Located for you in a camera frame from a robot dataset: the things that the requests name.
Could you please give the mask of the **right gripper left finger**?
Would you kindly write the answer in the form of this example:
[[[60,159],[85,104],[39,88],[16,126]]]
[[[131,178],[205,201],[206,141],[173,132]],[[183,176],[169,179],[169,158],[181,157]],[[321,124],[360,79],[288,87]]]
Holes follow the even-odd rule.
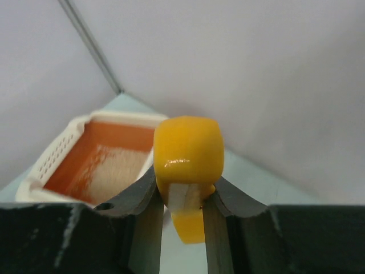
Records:
[[[152,168],[112,199],[1,204],[2,273],[159,273],[164,204]]]

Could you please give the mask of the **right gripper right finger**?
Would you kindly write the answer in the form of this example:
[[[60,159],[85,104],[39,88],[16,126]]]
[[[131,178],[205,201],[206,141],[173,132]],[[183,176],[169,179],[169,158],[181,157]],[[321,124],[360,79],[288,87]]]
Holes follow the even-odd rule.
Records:
[[[209,273],[363,273],[364,207],[264,205],[220,179],[203,206]]]

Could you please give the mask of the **white orange litter box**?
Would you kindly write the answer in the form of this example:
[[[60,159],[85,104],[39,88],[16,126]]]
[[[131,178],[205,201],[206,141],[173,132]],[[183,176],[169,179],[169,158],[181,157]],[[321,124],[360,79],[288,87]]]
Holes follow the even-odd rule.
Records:
[[[149,152],[137,176],[139,180],[153,164],[153,134],[165,119],[164,115],[118,111],[95,111],[73,119],[21,182],[15,201],[85,202],[74,198],[70,191],[77,173],[98,145]]]

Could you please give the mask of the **yellow plastic litter scoop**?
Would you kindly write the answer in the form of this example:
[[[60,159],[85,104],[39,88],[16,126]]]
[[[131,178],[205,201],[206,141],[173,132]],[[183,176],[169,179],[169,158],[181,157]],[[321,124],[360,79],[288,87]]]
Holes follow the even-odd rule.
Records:
[[[153,167],[160,196],[184,244],[205,241],[202,207],[224,169],[219,123],[179,116],[162,121],[153,138]]]

